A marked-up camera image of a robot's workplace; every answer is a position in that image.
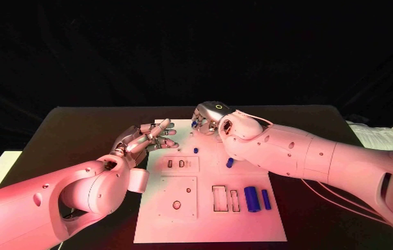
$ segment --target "peg board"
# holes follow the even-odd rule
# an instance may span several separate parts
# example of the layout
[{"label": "peg board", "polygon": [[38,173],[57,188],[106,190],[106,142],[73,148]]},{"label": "peg board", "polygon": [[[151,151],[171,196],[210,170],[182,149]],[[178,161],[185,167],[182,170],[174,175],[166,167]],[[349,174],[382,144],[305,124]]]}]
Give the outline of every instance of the peg board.
[{"label": "peg board", "polygon": [[[286,241],[267,171],[235,160],[228,169],[217,133],[199,134],[191,129],[189,119],[171,122],[176,134],[169,138],[178,142],[179,151],[162,149],[149,153],[149,181],[140,196],[133,243]],[[212,211],[212,186],[224,186],[227,212]],[[261,210],[254,213],[247,212],[246,186],[257,190]],[[267,190],[270,210],[264,210],[261,189]],[[233,212],[231,190],[237,191],[240,212]]]}]

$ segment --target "robotic arm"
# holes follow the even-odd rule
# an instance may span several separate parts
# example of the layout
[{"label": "robotic arm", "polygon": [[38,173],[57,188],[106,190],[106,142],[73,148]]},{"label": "robotic arm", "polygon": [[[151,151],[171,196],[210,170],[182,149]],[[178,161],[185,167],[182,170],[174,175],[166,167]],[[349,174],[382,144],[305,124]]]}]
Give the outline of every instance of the robotic arm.
[{"label": "robotic arm", "polygon": [[[116,210],[126,189],[143,192],[149,173],[133,167],[149,151],[178,147],[161,136],[172,126],[169,119],[130,126],[96,161],[0,189],[0,249],[48,249]],[[66,217],[58,198],[74,209]]]},{"label": "robotic arm", "polygon": [[345,190],[393,225],[393,151],[333,142],[257,118],[267,123],[261,126],[253,118],[221,102],[207,101],[195,107],[192,127],[207,135],[218,132],[233,159]]}]

